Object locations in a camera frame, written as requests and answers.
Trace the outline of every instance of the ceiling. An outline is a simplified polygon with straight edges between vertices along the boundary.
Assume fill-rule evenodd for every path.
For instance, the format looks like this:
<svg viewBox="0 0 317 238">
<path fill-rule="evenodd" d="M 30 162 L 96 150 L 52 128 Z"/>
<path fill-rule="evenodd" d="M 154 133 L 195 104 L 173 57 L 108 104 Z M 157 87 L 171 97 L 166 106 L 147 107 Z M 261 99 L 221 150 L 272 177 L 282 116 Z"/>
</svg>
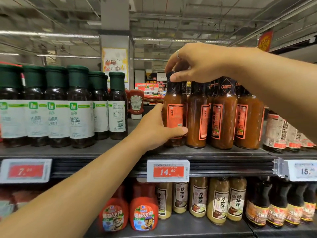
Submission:
<svg viewBox="0 0 317 238">
<path fill-rule="evenodd" d="M 0 0 L 1 29 L 98 34 L 101 1 L 106 0 Z M 274 48 L 317 32 L 317 0 L 310 0 L 305 8 L 287 14 L 307 1 L 129 0 L 130 29 L 134 37 L 226 40 L 230 41 L 224 44 L 227 46 L 254 47 L 257 32 L 275 21 L 271 28 L 274 31 L 271 47 Z M 278 19 L 282 15 L 286 15 L 285 18 Z M 135 40 L 134 56 L 168 59 L 184 44 Z M 0 35 L 0 52 L 25 56 L 36 53 L 98 56 L 100 44 L 98 39 L 91 38 Z M 61 62 L 60 58 L 51 61 Z M 154 69 L 163 68 L 165 63 L 136 61 L 135 65 Z"/>
</svg>

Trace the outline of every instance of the price tag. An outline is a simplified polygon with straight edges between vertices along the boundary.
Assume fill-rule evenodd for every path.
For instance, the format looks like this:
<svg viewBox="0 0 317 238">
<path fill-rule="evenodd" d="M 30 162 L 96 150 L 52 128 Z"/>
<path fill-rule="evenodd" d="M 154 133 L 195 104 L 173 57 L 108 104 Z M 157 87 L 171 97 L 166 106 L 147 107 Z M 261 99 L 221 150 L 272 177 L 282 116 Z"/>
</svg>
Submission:
<svg viewBox="0 0 317 238">
<path fill-rule="evenodd" d="M 147 182 L 189 182 L 188 160 L 148 160 Z"/>
<path fill-rule="evenodd" d="M 317 160 L 285 160 L 290 181 L 317 181 Z"/>
<path fill-rule="evenodd" d="M 1 184 L 46 183 L 52 159 L 5 159 L 0 168 Z"/>
</svg>

